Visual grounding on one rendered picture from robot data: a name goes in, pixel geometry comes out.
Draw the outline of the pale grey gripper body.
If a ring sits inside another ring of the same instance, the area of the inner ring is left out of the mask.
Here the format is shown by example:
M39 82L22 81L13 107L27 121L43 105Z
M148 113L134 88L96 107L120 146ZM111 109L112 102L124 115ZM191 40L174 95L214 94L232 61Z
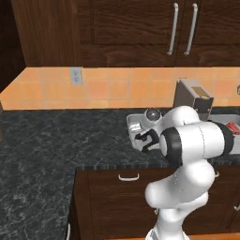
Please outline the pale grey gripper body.
M140 123L132 123L129 125L131 132L140 132L142 130Z

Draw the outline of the dark wood tall cupboard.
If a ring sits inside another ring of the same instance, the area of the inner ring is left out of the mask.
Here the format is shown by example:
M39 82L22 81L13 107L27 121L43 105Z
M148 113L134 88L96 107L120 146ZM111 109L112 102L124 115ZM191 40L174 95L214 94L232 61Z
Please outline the dark wood tall cupboard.
M0 0L0 93L25 69L10 0Z

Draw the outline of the red raw steak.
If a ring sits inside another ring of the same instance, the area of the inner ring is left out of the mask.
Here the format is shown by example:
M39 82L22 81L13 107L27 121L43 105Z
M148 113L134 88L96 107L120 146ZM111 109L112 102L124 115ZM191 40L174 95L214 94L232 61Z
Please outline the red raw steak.
M240 129L234 122L229 122L226 127L235 135L240 135Z

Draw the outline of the dark wood base cabinet front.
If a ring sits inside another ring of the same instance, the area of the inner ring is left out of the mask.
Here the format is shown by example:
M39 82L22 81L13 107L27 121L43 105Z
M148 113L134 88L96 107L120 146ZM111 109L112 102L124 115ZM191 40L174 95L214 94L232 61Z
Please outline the dark wood base cabinet front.
M219 176L208 191L205 206L195 210L185 220L183 229L188 235L233 233L240 231L233 222L234 207L240 203L240 166L217 166Z
M127 169L77 171L73 200L81 240L109 240L144 237L154 227L157 216L144 198L148 183L169 176L173 171ZM123 182L122 177L136 177Z

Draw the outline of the grey metal toaster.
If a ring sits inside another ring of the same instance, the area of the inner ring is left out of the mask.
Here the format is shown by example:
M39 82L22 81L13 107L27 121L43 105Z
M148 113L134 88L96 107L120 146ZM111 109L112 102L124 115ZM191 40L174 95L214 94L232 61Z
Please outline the grey metal toaster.
M214 97L197 80L179 79L172 106L189 106L202 121L206 121L212 111L213 101Z

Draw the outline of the grey wall socket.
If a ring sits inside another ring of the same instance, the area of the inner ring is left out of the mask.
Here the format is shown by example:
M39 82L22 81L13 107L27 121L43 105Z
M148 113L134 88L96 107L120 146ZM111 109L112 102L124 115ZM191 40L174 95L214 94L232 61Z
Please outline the grey wall socket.
M80 67L71 67L69 69L70 80L73 85L83 84L82 69Z

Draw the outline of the dark wood wall cupboard door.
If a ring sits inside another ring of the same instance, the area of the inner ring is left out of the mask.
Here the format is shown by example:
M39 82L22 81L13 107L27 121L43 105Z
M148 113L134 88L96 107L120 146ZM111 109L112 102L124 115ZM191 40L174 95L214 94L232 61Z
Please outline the dark wood wall cupboard door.
M198 15L189 55L187 49L193 15ZM186 0L175 60L177 67L240 67L240 0Z
M186 0L78 0L82 65L86 68L172 67L181 31L178 22L172 55L173 4Z

